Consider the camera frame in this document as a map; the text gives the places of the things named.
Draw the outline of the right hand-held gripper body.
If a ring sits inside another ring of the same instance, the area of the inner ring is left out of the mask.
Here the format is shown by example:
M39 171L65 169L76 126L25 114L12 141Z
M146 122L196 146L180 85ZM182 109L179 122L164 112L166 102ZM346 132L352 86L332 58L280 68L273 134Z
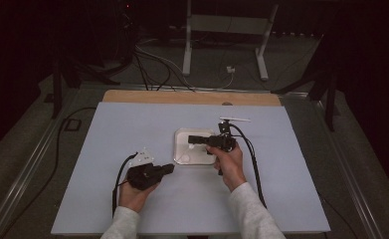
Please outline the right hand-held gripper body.
M220 117L220 120L221 121L218 123L220 133L213 141L214 147L229 152L236 146L236 137L240 137L244 140L247 147L251 148L251 141L245 136L242 130L234 124L234 121L246 121L246 119ZM237 136L232 135L231 128L234 128L239 134Z

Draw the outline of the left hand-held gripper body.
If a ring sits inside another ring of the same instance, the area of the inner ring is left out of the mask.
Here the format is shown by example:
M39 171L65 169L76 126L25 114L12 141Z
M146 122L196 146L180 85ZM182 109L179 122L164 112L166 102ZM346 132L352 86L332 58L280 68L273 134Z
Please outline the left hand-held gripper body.
M132 187L145 190L161 180L163 167L153 162L154 158L146 148L130 161L126 179Z

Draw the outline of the white square tray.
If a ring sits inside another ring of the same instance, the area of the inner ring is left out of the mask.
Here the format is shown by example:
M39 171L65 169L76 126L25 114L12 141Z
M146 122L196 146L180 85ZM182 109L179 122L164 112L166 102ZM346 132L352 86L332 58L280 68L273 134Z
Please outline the white square tray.
M174 161L177 154L177 147L180 144L188 144L189 135L200 135L209 137L215 133L209 128L180 128L174 134ZM205 144L194 144L195 148L191 152L192 162L181 165L212 165L216 161L216 156L208 154Z

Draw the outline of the person's left hand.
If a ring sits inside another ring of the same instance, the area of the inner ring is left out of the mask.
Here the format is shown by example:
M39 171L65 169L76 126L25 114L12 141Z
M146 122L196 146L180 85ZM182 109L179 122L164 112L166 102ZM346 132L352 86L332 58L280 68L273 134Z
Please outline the person's left hand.
M142 210L149 194L153 192L157 186L158 183L145 190L139 190L132 187L129 182L124 182L119 187L118 205L139 213Z

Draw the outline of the person's right hand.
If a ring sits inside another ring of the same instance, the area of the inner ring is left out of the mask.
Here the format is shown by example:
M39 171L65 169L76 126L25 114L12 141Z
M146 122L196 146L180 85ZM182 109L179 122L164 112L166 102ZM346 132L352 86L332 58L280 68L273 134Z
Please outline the person's right hand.
M231 192L247 181L243 170L243 152L238 144L229 152L209 145L206 149L217 157L214 167L222 172L223 181Z

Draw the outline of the wooden table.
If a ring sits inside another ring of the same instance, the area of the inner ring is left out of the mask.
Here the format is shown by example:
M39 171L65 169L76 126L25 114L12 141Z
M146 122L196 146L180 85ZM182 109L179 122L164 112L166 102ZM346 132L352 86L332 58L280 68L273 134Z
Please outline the wooden table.
M279 97L253 93L194 93L108 90L102 99L106 103L264 106L280 107Z

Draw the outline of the white table mat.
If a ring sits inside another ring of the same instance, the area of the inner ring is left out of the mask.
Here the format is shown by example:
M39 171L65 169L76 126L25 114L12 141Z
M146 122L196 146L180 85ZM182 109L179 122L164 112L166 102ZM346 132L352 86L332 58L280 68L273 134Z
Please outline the white table mat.
M122 163L146 148L155 163L174 157L180 128L216 130L233 119L256 159L244 170L285 233L318 233L329 224L283 107L101 103L88 131L52 231L95 235L110 225L111 193ZM230 192L210 165L178 165L163 177L140 213L141 235L232 234L239 228L228 206Z

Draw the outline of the black tripod stand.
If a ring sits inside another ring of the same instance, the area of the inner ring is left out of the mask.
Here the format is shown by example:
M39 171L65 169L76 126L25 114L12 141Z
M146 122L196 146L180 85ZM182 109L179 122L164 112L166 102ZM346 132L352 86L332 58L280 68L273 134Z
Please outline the black tripod stand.
M65 82L69 88L78 88L82 84L82 80L78 75L78 70L88 74L95 80L105 84L117 86L118 82L112 81L101 73L96 72L93 68L83 64L79 60L71 56L54 56L53 57L53 93L51 100L53 102L52 118L55 119L63 107L63 86Z
M285 95L308 83L313 83L307 94L311 101L320 101L322 97L325 97L324 121L327 127L334 131L333 115L337 75L330 53L330 39L327 35L320 38L302 76L285 87L272 90L272 93Z

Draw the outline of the white metal stand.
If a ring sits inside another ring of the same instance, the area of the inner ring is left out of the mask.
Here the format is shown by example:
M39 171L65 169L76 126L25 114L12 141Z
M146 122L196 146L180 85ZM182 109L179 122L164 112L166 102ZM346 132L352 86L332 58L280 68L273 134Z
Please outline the white metal stand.
M218 14L199 15L192 13L192 0L187 0L186 37L182 75L184 77L188 77L190 75L192 56L191 34L193 31L235 33L262 36L261 45L255 49L255 57L260 79L266 81L269 78L269 73L264 53L272 33L278 10L279 5L277 3L273 4L269 16L266 18L235 17Z

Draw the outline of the dark equipment rack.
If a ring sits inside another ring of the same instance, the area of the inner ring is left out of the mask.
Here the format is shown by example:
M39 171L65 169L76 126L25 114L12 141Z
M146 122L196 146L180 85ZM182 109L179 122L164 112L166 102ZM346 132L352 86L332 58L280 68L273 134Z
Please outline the dark equipment rack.
M138 24L135 0L113 0L117 34L115 56L123 67L132 62Z

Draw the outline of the black floor socket frame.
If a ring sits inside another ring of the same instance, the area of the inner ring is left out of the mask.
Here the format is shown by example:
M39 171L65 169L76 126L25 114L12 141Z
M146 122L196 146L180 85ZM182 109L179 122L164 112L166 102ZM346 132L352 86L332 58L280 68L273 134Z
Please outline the black floor socket frame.
M64 131L79 131L82 126L80 119L67 119Z

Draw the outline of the aluminium frame rail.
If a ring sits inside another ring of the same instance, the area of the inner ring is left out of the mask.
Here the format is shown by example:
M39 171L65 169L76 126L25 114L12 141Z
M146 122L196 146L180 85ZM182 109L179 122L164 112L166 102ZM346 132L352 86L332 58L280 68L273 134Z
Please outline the aluminium frame rail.
M364 194L362 193L358 181L356 180L353 171L348 163L346 154L343 151L341 144L335 138L334 132L331 131L326 125L324 119L325 111L323 104L320 101L311 101L310 103L318 117L319 123L323 127L323 130L326 134L326 138L335 153L335 162L338 165L340 174L351 196L354 207L359 215L359 218L366 231L368 239L384 239L381 230L376 220L374 219L374 215L369 208L369 204Z
M36 100L0 141L0 235L78 92L65 92L56 118L51 104Z

